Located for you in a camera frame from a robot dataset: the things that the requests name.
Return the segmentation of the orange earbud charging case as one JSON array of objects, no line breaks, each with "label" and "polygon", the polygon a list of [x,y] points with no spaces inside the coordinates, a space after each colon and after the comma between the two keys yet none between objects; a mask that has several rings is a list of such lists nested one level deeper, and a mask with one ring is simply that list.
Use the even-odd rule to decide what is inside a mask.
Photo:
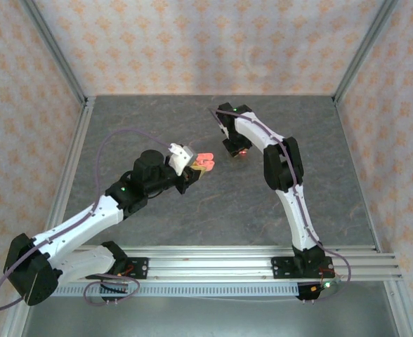
[{"label": "orange earbud charging case", "polygon": [[211,171],[215,165],[214,155],[212,153],[199,153],[196,160],[192,164],[194,169],[201,171]]}]

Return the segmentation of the grey metal sheet panel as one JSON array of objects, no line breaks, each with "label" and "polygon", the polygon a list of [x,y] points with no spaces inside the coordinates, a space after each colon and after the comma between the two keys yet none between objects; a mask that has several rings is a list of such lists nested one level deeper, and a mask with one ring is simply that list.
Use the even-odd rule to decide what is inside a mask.
[{"label": "grey metal sheet panel", "polygon": [[133,298],[94,308],[52,298],[31,310],[21,337],[399,337],[386,302]]}]

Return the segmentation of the aluminium side rail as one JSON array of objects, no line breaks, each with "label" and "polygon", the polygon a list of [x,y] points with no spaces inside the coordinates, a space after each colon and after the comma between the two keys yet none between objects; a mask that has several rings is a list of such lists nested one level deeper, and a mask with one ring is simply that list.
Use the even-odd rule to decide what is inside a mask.
[{"label": "aluminium side rail", "polygon": [[357,166],[356,166],[356,163],[355,163],[355,156],[354,156],[354,154],[352,152],[352,149],[351,149],[351,141],[350,141],[350,138],[348,136],[348,132],[346,130],[346,126],[345,126],[345,123],[344,123],[344,116],[342,115],[342,113],[339,110],[339,104],[337,103],[337,101],[333,101],[333,103],[334,103],[334,107],[335,107],[335,110],[336,110],[336,114],[339,118],[339,121],[341,123],[341,127],[343,129],[343,134],[344,134],[344,137],[346,139],[347,148],[348,148],[349,153],[350,153],[352,167],[353,167],[354,175],[355,175],[355,178],[356,178],[356,181],[357,181],[357,186],[358,186],[358,194],[360,195],[360,198],[362,200],[362,207],[365,211],[365,217],[366,217],[366,220],[367,220],[367,225],[368,225],[369,231],[371,233],[372,241],[374,243],[374,249],[377,253],[382,253],[383,249],[381,247],[381,242],[380,242],[379,236],[376,232],[376,228],[374,227],[372,215],[370,213],[364,191],[362,190],[360,177],[358,175],[358,170],[357,170]]},{"label": "aluminium side rail", "polygon": [[44,226],[44,231],[53,229],[63,221],[95,100],[95,96],[88,97],[87,101],[82,103],[79,109],[79,116],[66,154],[63,172],[58,183],[58,189],[56,190],[48,219]]}]

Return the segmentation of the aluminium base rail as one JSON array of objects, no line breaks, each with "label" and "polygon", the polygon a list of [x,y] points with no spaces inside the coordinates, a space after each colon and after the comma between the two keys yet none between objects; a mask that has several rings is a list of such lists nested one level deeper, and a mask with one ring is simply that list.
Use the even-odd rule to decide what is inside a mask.
[{"label": "aluminium base rail", "polygon": [[[374,246],[331,246],[350,264],[351,280],[392,281],[402,279],[393,253]],[[293,256],[281,246],[125,246],[130,257],[149,259],[149,282],[269,282],[273,280],[271,259]]]}]

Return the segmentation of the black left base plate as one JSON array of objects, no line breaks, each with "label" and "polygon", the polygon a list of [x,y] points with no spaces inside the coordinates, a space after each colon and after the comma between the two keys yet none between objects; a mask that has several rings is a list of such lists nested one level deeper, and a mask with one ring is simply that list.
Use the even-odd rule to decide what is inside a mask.
[{"label": "black left base plate", "polygon": [[107,271],[108,275],[147,279],[149,259],[144,257],[127,257],[117,260]]}]

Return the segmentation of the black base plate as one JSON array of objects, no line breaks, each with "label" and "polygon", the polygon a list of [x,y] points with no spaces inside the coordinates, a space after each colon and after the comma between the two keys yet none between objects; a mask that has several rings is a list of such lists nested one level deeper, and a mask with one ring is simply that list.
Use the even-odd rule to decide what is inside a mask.
[{"label": "black base plate", "polygon": [[147,279],[149,259],[144,257],[127,257],[117,260],[107,271],[108,275]]},{"label": "black base plate", "polygon": [[334,278],[336,273],[329,256],[322,260],[302,261],[299,257],[280,256],[271,259],[275,279],[319,279]]}]

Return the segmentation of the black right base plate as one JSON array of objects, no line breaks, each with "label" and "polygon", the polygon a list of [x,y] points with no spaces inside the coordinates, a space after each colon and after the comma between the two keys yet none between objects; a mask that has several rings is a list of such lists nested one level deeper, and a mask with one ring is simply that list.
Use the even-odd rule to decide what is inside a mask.
[{"label": "black right base plate", "polygon": [[302,261],[299,257],[280,256],[271,259],[275,279],[319,279],[334,278],[336,273],[329,256],[322,260]]}]

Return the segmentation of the aluminium frame post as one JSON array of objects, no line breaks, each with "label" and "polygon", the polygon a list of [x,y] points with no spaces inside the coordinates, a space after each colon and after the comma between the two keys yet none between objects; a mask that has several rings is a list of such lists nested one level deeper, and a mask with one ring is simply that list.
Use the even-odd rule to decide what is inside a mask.
[{"label": "aluminium frame post", "polygon": [[71,92],[79,103],[84,105],[87,101],[87,97],[84,95],[83,89],[79,81],[77,80],[72,68],[70,67],[67,58],[64,56],[58,42],[48,26],[44,16],[42,15],[35,0],[18,0],[24,8],[26,14],[34,24],[38,31],[41,40],[46,45],[48,51],[53,57],[58,69],[65,78],[67,84],[70,87]]},{"label": "aluminium frame post", "polygon": [[399,0],[383,0],[380,9],[376,13],[369,29],[367,30],[361,44],[359,45],[355,55],[353,56],[349,66],[347,67],[339,85],[337,86],[335,94],[332,96],[334,106],[337,107],[343,100],[346,92],[350,88],[355,79],[360,67],[372,49],[372,46],[378,39],[381,31],[388,22],[392,12]]}]

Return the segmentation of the aluminium frame leg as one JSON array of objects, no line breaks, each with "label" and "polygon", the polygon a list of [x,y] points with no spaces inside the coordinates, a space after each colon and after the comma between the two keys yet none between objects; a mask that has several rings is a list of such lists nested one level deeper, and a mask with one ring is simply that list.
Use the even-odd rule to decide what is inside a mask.
[{"label": "aluminium frame leg", "polygon": [[9,308],[4,327],[1,331],[1,337],[21,337],[29,310],[29,307],[24,302]]},{"label": "aluminium frame leg", "polygon": [[385,281],[383,285],[388,296],[388,303],[398,336],[413,337],[412,318],[402,292],[401,282]]}]

